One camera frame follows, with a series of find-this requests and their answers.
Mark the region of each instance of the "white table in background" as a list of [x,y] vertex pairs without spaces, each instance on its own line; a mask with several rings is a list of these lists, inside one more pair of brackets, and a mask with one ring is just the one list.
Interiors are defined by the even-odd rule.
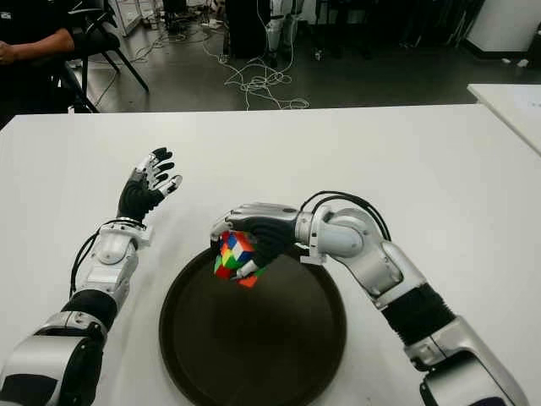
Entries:
[[469,85],[467,89],[541,155],[541,85]]
[[[189,405],[158,345],[172,280],[226,210],[298,206],[320,189],[372,201],[393,240],[541,404],[541,160],[481,105],[17,117],[0,133],[0,362],[59,311],[81,243],[115,215],[134,164],[163,145],[184,182],[146,219],[156,236],[110,333],[96,405]],[[314,404],[419,405],[422,375],[400,339],[348,272],[328,269],[347,346]]]

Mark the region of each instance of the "white cable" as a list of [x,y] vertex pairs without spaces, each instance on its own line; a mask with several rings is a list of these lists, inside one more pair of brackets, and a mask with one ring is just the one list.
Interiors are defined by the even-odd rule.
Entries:
[[[256,8],[257,8],[257,15],[261,21],[261,24],[263,25],[263,28],[265,30],[265,52],[268,50],[268,38],[266,36],[266,26],[261,18],[260,15],[260,5],[259,0],[256,1]],[[224,82],[225,86],[228,85],[238,85],[238,89],[240,91],[244,92],[244,100],[246,102],[246,110],[248,111],[250,109],[249,99],[248,95],[251,96],[257,96],[261,97],[263,99],[272,101],[276,104],[278,109],[280,110],[293,110],[293,109],[304,109],[309,108],[310,103],[308,103],[306,100],[300,97],[293,98],[291,100],[279,100],[276,99],[271,92],[271,87],[276,85],[290,85],[293,82],[293,79],[290,75],[284,74],[284,72],[287,72],[293,65],[293,32],[294,29],[291,29],[291,38],[290,38],[290,44],[291,44],[291,60],[289,61],[289,64],[281,71],[277,71],[273,68],[270,68],[265,64],[265,62],[261,59],[261,57],[252,58],[250,59],[246,65],[241,69],[236,69],[233,66],[222,62],[220,60],[220,57],[217,55],[214,55],[213,53],[210,53],[209,50],[206,48],[205,44],[203,43],[203,50],[205,53],[211,57],[216,58],[218,63],[220,65],[226,66],[229,69],[231,69],[234,74],[226,79]],[[263,68],[265,70],[265,74],[263,76],[261,75],[255,75],[253,76],[248,82],[244,81],[243,71],[249,68]]]

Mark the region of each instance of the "brown tray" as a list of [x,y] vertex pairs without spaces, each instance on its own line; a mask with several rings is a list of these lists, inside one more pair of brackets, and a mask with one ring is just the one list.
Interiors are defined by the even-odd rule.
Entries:
[[327,271],[295,247],[252,289],[213,275],[210,250],[173,282],[160,345],[178,389],[201,406],[298,406],[320,395],[346,342],[342,298]]

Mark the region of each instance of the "gray floor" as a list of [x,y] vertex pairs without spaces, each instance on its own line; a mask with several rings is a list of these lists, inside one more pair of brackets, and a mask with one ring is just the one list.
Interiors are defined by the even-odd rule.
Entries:
[[[145,78],[146,94],[129,71],[121,74],[102,97],[102,112],[177,112],[244,110],[244,93],[223,82],[232,71],[209,57],[221,52],[222,36],[208,33],[198,25],[190,28],[184,42],[153,49],[145,60],[134,66]],[[137,28],[123,41],[123,50],[132,58],[141,47],[150,46],[160,36],[157,30]],[[287,72],[289,85],[272,89],[279,99],[302,97],[311,108],[370,107],[421,104],[471,103],[469,83],[541,84],[541,72],[506,65],[500,60],[482,60],[463,48],[420,47],[413,50],[391,46],[373,46],[373,58],[365,60],[354,48],[346,48],[340,59],[325,55],[314,59],[313,45],[305,33],[299,35],[295,59]],[[231,61],[238,68],[243,61]],[[280,68],[287,63],[281,61]],[[262,69],[247,71],[247,77]],[[92,63],[89,96],[95,101],[111,83],[114,71],[106,63]],[[251,109],[273,109],[276,104],[253,96]]]

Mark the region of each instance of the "colorful cube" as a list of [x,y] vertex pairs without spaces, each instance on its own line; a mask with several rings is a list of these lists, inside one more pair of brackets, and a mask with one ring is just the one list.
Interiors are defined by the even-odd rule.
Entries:
[[[238,268],[252,259],[254,251],[254,244],[249,241],[246,233],[226,231],[220,237],[220,254],[216,257],[214,265],[215,275],[230,279]],[[260,269],[237,282],[244,287],[252,288],[262,273],[263,270]]]

